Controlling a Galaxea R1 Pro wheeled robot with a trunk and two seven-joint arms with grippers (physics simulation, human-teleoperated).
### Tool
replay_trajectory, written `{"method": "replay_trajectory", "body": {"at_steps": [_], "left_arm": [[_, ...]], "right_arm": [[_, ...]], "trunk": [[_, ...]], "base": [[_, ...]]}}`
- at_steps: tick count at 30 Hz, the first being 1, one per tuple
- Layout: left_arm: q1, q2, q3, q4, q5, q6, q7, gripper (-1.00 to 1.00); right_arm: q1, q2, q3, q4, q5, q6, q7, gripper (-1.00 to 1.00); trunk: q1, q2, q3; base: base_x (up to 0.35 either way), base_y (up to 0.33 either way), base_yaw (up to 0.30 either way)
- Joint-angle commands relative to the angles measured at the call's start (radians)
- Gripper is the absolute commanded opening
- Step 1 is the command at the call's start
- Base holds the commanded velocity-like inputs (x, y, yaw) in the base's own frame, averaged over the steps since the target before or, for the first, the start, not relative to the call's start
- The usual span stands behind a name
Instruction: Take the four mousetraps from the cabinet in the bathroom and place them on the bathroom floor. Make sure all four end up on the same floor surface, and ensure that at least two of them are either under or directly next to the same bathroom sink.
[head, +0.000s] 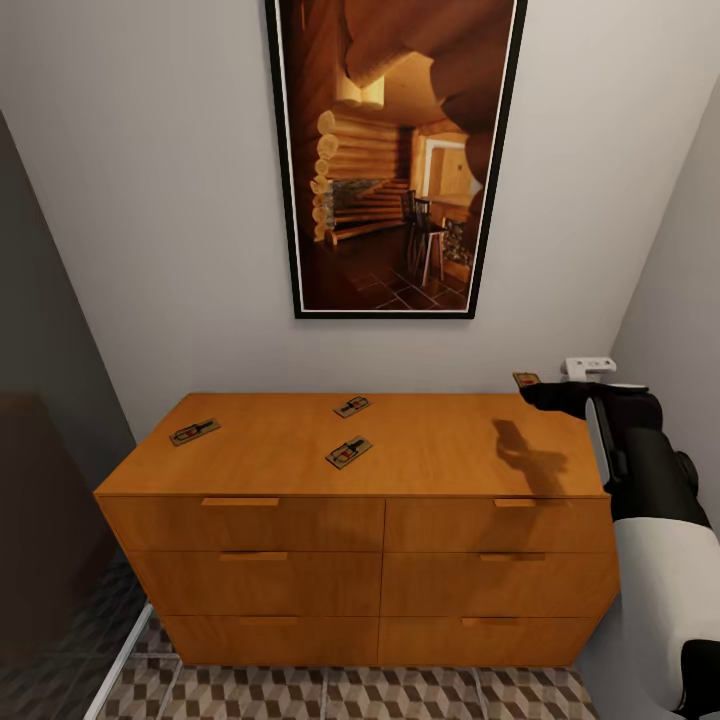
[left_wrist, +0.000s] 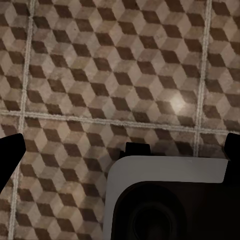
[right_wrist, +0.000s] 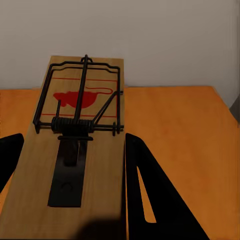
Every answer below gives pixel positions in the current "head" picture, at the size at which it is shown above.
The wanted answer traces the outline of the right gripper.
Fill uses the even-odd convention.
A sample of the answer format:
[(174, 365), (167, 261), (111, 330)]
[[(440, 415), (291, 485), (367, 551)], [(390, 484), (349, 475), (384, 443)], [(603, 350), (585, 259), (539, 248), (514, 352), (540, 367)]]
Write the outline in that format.
[(535, 404), (541, 411), (564, 411), (569, 415), (580, 416), (570, 408), (570, 398), (576, 390), (592, 384), (567, 384), (576, 382), (544, 382), (536, 383), (532, 388), (519, 388), (519, 393), (527, 403)]

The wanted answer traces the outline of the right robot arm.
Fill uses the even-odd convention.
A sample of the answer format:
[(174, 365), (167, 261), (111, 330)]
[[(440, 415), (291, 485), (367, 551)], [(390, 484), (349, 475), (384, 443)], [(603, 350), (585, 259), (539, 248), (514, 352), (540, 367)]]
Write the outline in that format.
[(649, 388), (584, 382), (615, 368), (608, 358), (566, 359), (564, 384), (519, 393), (588, 424), (611, 494), (625, 645), (642, 688), (686, 720), (720, 720), (720, 543), (696, 499), (697, 469), (661, 431)]

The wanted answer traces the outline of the mousetrap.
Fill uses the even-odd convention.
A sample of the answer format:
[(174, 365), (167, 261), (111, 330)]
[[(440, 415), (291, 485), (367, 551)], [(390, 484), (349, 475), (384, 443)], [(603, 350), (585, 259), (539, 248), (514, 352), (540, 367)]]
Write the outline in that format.
[(513, 376), (519, 384), (519, 388), (532, 388), (536, 383), (541, 383), (536, 373), (513, 373)]
[(357, 457), (363, 455), (365, 451), (369, 451), (371, 447), (373, 447), (373, 444), (368, 439), (357, 435), (348, 443), (341, 445), (341, 447), (329, 453), (325, 459), (330, 461), (337, 469), (344, 469), (349, 463), (357, 459)]
[(202, 437), (220, 428), (221, 424), (216, 419), (210, 418), (202, 423), (194, 424), (192, 427), (177, 431), (175, 434), (170, 435), (170, 438), (172, 442), (179, 447), (189, 441), (195, 440), (197, 437)]
[(369, 405), (371, 405), (372, 403), (373, 402), (369, 401), (366, 397), (357, 396), (352, 401), (349, 401), (348, 403), (337, 407), (334, 411), (343, 419), (347, 419), (349, 415), (354, 415), (355, 413), (362, 411), (363, 409), (365, 409), (365, 407), (369, 407)]

